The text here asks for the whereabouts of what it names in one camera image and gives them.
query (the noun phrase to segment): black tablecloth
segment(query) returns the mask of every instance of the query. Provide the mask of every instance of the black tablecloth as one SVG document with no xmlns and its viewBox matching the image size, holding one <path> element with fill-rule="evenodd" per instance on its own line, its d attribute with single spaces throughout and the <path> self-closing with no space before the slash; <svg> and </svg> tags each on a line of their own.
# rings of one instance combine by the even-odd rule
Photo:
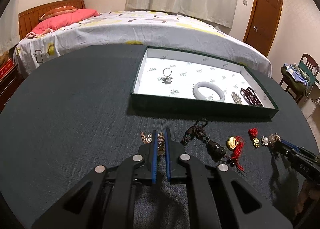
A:
<svg viewBox="0 0 320 229">
<path fill-rule="evenodd" d="M 179 141 L 201 116 L 137 112 L 130 91 L 146 47 L 91 46 L 51 60 L 18 88 L 0 115 L 0 190 L 18 220 L 32 223 L 98 164 L 119 165 L 142 144 L 140 131 L 170 128 Z M 243 178 L 287 217 L 293 214 L 304 178 L 285 158 L 255 149 L 248 129 L 259 137 L 283 139 L 318 152 L 315 138 L 297 104 L 267 76 L 254 71 L 279 107 L 271 121 L 209 117 L 207 134 L 224 145 L 232 135 L 246 143 L 240 163 Z M 215 166 L 202 142 L 186 152 Z M 185 185 L 169 185 L 164 159 L 157 184 L 142 187 L 135 205 L 135 228 L 189 228 Z"/>
</svg>

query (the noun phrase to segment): wooden headboard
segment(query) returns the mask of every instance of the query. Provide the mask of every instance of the wooden headboard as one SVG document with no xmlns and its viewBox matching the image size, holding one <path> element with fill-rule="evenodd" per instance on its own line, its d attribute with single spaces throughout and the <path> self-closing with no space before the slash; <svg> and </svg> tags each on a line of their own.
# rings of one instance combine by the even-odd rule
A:
<svg viewBox="0 0 320 229">
<path fill-rule="evenodd" d="M 19 13 L 19 33 L 20 40 L 39 24 L 39 17 L 50 9 L 55 9 L 62 6 L 74 6 L 77 9 L 85 9 L 83 0 L 60 0 L 44 5 L 28 9 L 24 12 Z"/>
</svg>

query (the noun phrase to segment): nightstand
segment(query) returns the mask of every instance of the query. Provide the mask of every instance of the nightstand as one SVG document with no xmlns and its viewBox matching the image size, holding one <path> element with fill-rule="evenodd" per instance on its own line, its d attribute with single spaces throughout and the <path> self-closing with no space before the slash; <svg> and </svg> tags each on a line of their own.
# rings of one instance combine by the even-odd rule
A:
<svg viewBox="0 0 320 229">
<path fill-rule="evenodd" d="M 15 65 L 0 81 L 0 112 L 21 83 L 22 77 Z"/>
</svg>

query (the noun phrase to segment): metal screw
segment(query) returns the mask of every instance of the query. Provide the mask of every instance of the metal screw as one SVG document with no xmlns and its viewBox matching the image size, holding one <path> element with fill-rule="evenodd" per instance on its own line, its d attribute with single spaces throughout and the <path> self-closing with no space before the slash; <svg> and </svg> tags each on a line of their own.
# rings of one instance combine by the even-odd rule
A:
<svg viewBox="0 0 320 229">
<path fill-rule="evenodd" d="M 218 166 L 218 169 L 222 172 L 226 172 L 229 169 L 229 167 L 226 164 L 220 164 Z"/>
<path fill-rule="evenodd" d="M 187 161 L 187 160 L 190 159 L 190 155 L 188 155 L 188 154 L 181 154 L 181 155 L 180 155 L 180 159 Z"/>
<path fill-rule="evenodd" d="M 96 166 L 96 167 L 94 168 L 94 171 L 97 172 L 97 173 L 102 173 L 102 172 L 104 172 L 105 170 L 106 170 L 106 168 L 105 168 L 104 166 L 102 166 L 102 165 Z"/>
<path fill-rule="evenodd" d="M 141 155 L 137 154 L 137 155 L 134 155 L 134 156 L 132 157 L 132 159 L 133 159 L 134 161 L 141 161 L 141 160 L 143 160 L 143 157 L 142 157 Z"/>
</svg>

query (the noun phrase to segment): red string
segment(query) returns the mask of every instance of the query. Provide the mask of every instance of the red string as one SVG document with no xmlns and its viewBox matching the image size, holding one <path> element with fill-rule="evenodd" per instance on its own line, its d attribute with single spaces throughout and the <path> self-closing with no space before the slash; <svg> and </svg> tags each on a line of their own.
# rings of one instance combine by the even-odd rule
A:
<svg viewBox="0 0 320 229">
<path fill-rule="evenodd" d="M 231 155 L 231 159 L 235 161 L 235 165 L 237 169 L 239 169 L 240 171 L 244 171 L 244 168 L 238 162 L 238 159 L 240 157 L 240 154 L 244 145 L 244 141 L 240 136 L 236 136 L 236 141 L 239 142 L 239 144 L 236 146 L 235 150 L 233 151 Z"/>
<path fill-rule="evenodd" d="M 258 135 L 258 129 L 257 128 L 250 129 L 248 130 L 248 133 L 250 135 L 250 139 L 253 140 Z"/>
</svg>

